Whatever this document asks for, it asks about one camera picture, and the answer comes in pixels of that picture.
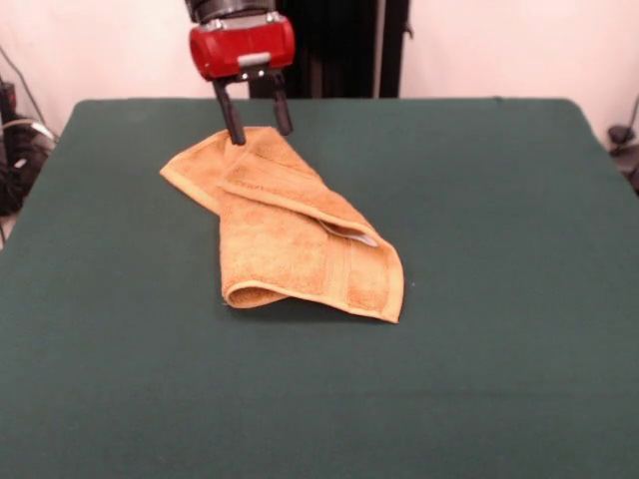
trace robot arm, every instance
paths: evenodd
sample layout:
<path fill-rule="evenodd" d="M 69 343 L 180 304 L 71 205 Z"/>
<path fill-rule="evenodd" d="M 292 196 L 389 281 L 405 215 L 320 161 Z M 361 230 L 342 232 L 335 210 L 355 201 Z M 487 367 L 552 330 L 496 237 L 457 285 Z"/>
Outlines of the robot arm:
<path fill-rule="evenodd" d="M 293 131 L 282 69 L 293 62 L 295 34 L 275 0 L 186 0 L 191 20 L 191 55 L 213 87 L 231 140 L 246 142 L 240 116 L 227 86 L 256 78 L 273 81 L 274 109 L 282 135 Z"/>

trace orange towel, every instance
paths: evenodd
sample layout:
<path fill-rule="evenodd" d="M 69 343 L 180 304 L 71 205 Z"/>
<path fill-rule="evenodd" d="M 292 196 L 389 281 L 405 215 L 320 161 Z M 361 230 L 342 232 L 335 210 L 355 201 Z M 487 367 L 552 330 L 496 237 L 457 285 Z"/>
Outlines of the orange towel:
<path fill-rule="evenodd" d="M 177 155 L 161 175 L 220 217 L 222 295 L 237 308 L 292 296 L 398 322 L 395 249 L 329 190 L 272 128 L 228 132 Z"/>

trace table surface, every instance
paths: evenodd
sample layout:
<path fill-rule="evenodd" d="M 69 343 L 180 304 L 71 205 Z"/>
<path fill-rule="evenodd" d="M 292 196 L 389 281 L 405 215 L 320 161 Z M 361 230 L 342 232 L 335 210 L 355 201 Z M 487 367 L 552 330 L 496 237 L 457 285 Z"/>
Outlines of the table surface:
<path fill-rule="evenodd" d="M 218 219 L 158 174 L 217 105 L 82 103 L 0 253 L 0 476 L 639 477 L 639 202 L 579 109 L 292 113 L 396 246 L 400 325 L 225 306 Z"/>

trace towel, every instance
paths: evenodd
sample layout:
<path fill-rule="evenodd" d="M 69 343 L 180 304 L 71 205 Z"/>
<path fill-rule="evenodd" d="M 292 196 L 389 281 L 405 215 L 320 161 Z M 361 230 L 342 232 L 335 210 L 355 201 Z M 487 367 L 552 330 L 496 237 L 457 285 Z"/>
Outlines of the towel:
<path fill-rule="evenodd" d="M 222 296 L 251 308 L 287 297 L 397 323 L 403 270 L 394 247 L 331 191 L 287 141 L 246 128 L 219 132 L 160 171 L 220 217 Z"/>

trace white wall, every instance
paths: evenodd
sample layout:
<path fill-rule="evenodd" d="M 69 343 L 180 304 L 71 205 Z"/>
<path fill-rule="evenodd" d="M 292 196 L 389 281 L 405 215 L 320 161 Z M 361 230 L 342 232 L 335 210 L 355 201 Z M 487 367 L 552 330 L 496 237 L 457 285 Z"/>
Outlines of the white wall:
<path fill-rule="evenodd" d="M 0 0 L 0 19 L 0 44 L 57 131 L 87 98 L 213 96 L 191 61 L 184 0 Z M 0 72 L 17 80 L 2 59 Z"/>
<path fill-rule="evenodd" d="M 57 130 L 86 98 L 213 95 L 191 61 L 184 0 L 0 0 L 0 18 Z M 411 20 L 405 97 L 568 97 L 604 138 L 639 91 L 638 0 L 412 0 Z M 15 80 L 1 59 L 0 71 Z"/>
<path fill-rule="evenodd" d="M 564 97 L 603 141 L 639 93 L 638 0 L 412 0 L 404 97 Z"/>

